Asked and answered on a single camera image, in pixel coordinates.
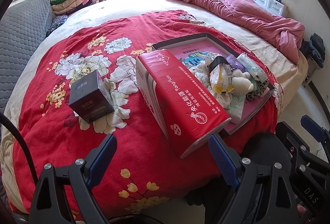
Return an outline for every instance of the logo on tissue pack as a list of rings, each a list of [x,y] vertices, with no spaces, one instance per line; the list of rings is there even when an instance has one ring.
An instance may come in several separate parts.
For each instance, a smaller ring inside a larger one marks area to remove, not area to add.
[[[181,129],[177,124],[171,125],[171,129],[174,131],[174,134],[181,135]]]
[[[162,55],[162,54],[158,54],[156,55],[156,57],[163,62],[164,64],[166,64],[166,66],[168,66],[168,60],[170,59],[168,56],[166,55]]]
[[[207,116],[202,112],[197,112],[196,114],[192,112],[190,117],[195,118],[195,121],[199,124],[204,124],[207,122]]]

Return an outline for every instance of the metal screw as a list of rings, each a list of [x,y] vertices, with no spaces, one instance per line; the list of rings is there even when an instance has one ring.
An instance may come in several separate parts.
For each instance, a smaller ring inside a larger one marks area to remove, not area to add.
[[[275,168],[277,169],[281,169],[282,165],[280,163],[274,163]]]
[[[46,170],[50,169],[51,167],[52,167],[52,165],[49,164],[49,163],[44,165],[44,168],[45,168]]]
[[[243,158],[242,163],[245,165],[249,165],[251,163],[251,160],[249,158]]]
[[[304,165],[300,165],[299,169],[301,172],[305,172],[306,171],[306,167]]]
[[[82,165],[84,163],[84,159],[76,159],[75,164],[76,165]]]

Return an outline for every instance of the cabinet drawer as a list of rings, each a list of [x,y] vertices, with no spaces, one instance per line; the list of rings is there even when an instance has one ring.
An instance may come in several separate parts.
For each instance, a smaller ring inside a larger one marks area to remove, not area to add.
[[[267,10],[272,14],[281,15],[283,11],[283,6],[270,0],[268,2]]]
[[[262,6],[263,8],[267,8],[268,5],[268,0],[254,0],[257,4],[259,4],[260,6]]]

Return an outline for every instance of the pink comforter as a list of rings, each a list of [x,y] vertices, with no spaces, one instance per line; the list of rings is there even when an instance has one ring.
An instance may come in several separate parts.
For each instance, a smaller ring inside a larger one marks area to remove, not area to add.
[[[298,63],[305,27],[290,18],[275,16],[253,0],[183,0],[242,26],[276,47],[294,64]]]

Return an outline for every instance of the white floor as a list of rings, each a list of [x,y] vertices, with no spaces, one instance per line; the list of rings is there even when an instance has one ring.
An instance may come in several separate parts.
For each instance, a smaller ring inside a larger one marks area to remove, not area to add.
[[[300,125],[300,119],[303,115],[309,115],[320,126],[327,130],[330,129],[326,116],[309,86],[306,88],[300,87],[278,121],[288,123],[310,146],[311,152],[323,158],[324,152],[321,144],[317,143]],[[203,206],[189,206],[184,199],[175,199],[148,208],[143,213],[157,218],[165,224],[203,224],[205,210]]]

